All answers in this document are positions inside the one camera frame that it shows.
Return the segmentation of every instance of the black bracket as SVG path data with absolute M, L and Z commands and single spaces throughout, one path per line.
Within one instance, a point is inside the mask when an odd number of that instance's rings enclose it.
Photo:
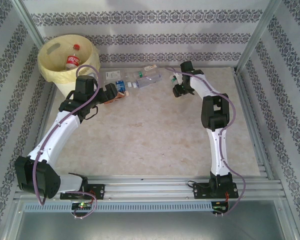
M 192 66 L 191 61 L 185 61 L 180 64 L 181 72 L 192 74 L 192 75 L 198 75 L 198 74 L 204 74 L 201 70 L 195 70 Z M 176 98 L 186 95 L 186 94 L 192 94 L 194 95 L 194 89 L 190 86 L 190 78 L 191 76 L 188 75 L 182 75 L 182 84 L 175 85 L 173 87 L 173 94 Z
M 230 199 L 237 199 L 239 197 L 237 185 L 234 182 L 226 191 L 218 192 L 213 192 L 208 182 L 198 182 L 198 184 L 193 184 L 194 199 L 224 199 L 226 198 L 226 193 L 229 194 Z
M 84 192 L 91 193 L 95 195 L 97 200 L 103 200 L 105 196 L 105 185 L 104 184 L 87 184 L 85 186 Z M 92 197 L 85 194 L 76 194 L 76 193 L 61 193 L 61 200 L 91 200 Z
M 205 96 L 202 100 L 201 122 L 204 128 L 216 129 L 224 128 L 230 120 L 229 102 L 221 96 Z
M 20 190 L 33 194 L 35 193 L 32 178 L 34 162 L 35 161 L 31 160 L 30 157 L 19 156 L 14 163 Z M 36 182 L 40 196 L 48 199 L 53 198 L 57 194 L 61 184 L 60 177 L 46 160 L 38 162 L 37 164 Z
M 75 90 L 69 92 L 65 100 L 60 104 L 59 111 L 72 112 L 87 102 L 95 93 L 95 85 L 98 86 L 98 83 L 94 77 L 88 75 L 78 76 L 75 81 Z M 118 94 L 117 88 L 113 83 L 105 85 L 105 89 L 104 91 L 104 89 L 100 87 L 95 98 L 88 105 L 74 113 L 74 115 L 79 117 L 80 123 L 86 119 L 86 116 L 90 113 L 90 109 L 94 109 L 96 105 L 114 99 Z

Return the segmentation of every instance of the marble surface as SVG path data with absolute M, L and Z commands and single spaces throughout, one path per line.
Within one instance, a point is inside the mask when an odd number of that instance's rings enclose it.
M 211 85 L 227 93 L 236 107 L 236 121 L 227 130 L 228 164 L 242 175 L 259 176 L 231 68 L 201 69 Z M 160 72 L 161 82 L 99 105 L 98 114 L 83 121 L 65 144 L 56 171 L 86 176 L 208 176 L 211 150 L 201 123 L 202 100 L 197 93 L 175 98 L 171 73 L 165 69 Z M 55 120 L 63 100 L 57 91 L 47 126 Z

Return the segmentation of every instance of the plastic bottle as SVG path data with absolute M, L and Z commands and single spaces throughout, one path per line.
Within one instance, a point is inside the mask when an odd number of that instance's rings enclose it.
M 177 80 L 177 77 L 176 77 L 175 75 L 172 74 L 172 75 L 169 77 L 169 79 L 171 80 L 171 83 L 172 83 L 173 86 L 179 84 L 179 83 L 178 83 L 178 80 Z
M 156 82 L 160 82 L 162 80 L 161 74 L 157 73 L 154 75 L 150 75 L 150 76 L 144 76 L 138 80 L 136 80 L 135 82 L 128 82 L 127 85 L 129 88 L 133 87 L 133 88 L 143 88 L 146 87 L 150 84 L 154 84 Z
M 140 79 L 145 76 L 150 76 L 158 73 L 158 67 L 157 65 L 149 65 L 142 68 L 140 71 L 133 72 L 133 78 L 134 79 Z
M 78 51 L 80 50 L 80 46 L 78 44 L 73 45 L 72 53 L 67 57 L 65 63 L 65 69 L 75 69 L 80 65 L 80 59 L 78 58 Z

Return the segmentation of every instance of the white wall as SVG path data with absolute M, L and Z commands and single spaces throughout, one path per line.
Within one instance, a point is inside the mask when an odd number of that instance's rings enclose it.
M 102 67 L 235 66 L 269 0 L 24 0 L 49 40 L 86 36 Z
M 241 75 L 300 232 L 300 1 L 282 1 Z
M 14 163 L 33 149 L 52 85 L 38 48 L 8 0 L 0 0 L 0 234 L 16 189 Z

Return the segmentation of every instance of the purple cable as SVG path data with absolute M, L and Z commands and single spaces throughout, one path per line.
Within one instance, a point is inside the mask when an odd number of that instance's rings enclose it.
M 85 67 L 89 67 L 91 69 L 93 69 L 97 75 L 97 78 L 98 78 L 98 86 L 93 94 L 93 96 L 88 100 L 86 101 L 84 104 L 82 104 L 81 106 L 77 107 L 75 110 L 73 110 L 72 112 L 70 112 L 68 115 L 66 115 L 64 118 L 62 118 L 55 126 L 54 128 L 49 132 L 49 134 L 46 136 L 45 140 L 43 141 L 37 155 L 36 155 L 36 158 L 34 160 L 34 163 L 33 163 L 33 170 L 32 170 L 32 179 L 33 179 L 33 188 L 34 188 L 34 193 L 35 193 L 35 196 L 36 198 L 38 199 L 38 202 L 41 206 L 45 205 L 45 202 L 46 202 L 46 197 L 43 198 L 43 201 L 41 201 L 41 198 L 40 198 L 40 194 L 39 194 L 39 189 L 38 189 L 38 184 L 37 184 L 37 165 L 38 165 L 38 161 L 39 161 L 39 158 L 40 158 L 40 155 L 43 153 L 43 150 L 45 149 L 45 146 L 48 142 L 48 140 L 50 139 L 50 137 L 53 135 L 53 133 L 55 132 L 55 130 L 61 126 L 61 124 L 68 118 L 70 117 L 72 114 L 74 114 L 75 112 L 77 112 L 78 110 L 82 109 L 84 106 L 88 105 L 94 98 L 95 96 L 97 95 L 97 93 L 99 92 L 99 89 L 100 89 L 100 83 L 101 83 L 101 75 L 100 73 L 98 72 L 98 70 L 94 67 L 94 66 L 91 66 L 91 65 L 81 65 L 80 67 L 78 67 L 78 69 L 76 70 L 75 72 L 75 76 L 78 77 L 78 74 L 79 74 L 79 70 L 82 69 L 82 68 L 85 68 Z M 81 191 L 76 191 L 76 192 L 69 192 L 69 193 L 75 193 L 75 194 L 86 194 L 86 195 L 89 195 L 89 196 L 93 196 L 91 193 L 87 193 L 87 192 L 81 192 Z
M 238 197 L 237 201 L 235 202 L 235 204 L 233 205 L 233 207 L 227 211 L 224 215 L 227 215 L 229 214 L 237 205 L 238 203 L 240 202 L 241 198 L 243 197 L 244 193 L 245 193 L 245 190 L 246 190 L 246 181 L 245 181 L 245 178 L 240 175 L 239 173 L 235 172 L 234 170 L 232 170 L 228 164 L 225 162 L 225 159 L 224 159 L 224 155 L 222 154 L 222 133 L 224 130 L 226 130 L 227 128 L 229 128 L 235 121 L 236 119 L 236 108 L 235 108 L 235 105 L 233 104 L 233 102 L 227 98 L 226 96 L 222 95 L 221 93 L 218 93 L 218 92 L 215 92 L 212 90 L 212 88 L 209 86 L 209 84 L 201 77 L 199 76 L 196 76 L 196 75 L 193 75 L 191 73 L 185 73 L 185 72 L 181 72 L 181 71 L 176 71 L 173 67 L 165 67 L 166 70 L 168 71 L 171 71 L 171 72 L 174 72 L 176 74 L 181 74 L 181 75 L 187 75 L 187 76 L 190 76 L 190 77 L 195 77 L 199 80 L 201 80 L 205 85 L 206 87 L 209 89 L 209 91 L 215 95 L 218 95 L 219 97 L 225 99 L 232 107 L 232 111 L 233 111 L 233 118 L 232 120 L 229 122 L 229 124 L 227 126 L 225 126 L 224 128 L 221 129 L 220 133 L 219 133 L 219 151 L 220 151 L 220 156 L 221 156 L 221 160 L 222 162 L 224 163 L 224 165 L 229 169 L 230 172 L 232 172 L 233 174 L 237 175 L 238 177 L 240 177 L 242 179 L 242 182 L 243 182 L 243 189 L 242 189 L 242 192 L 240 194 L 240 196 Z

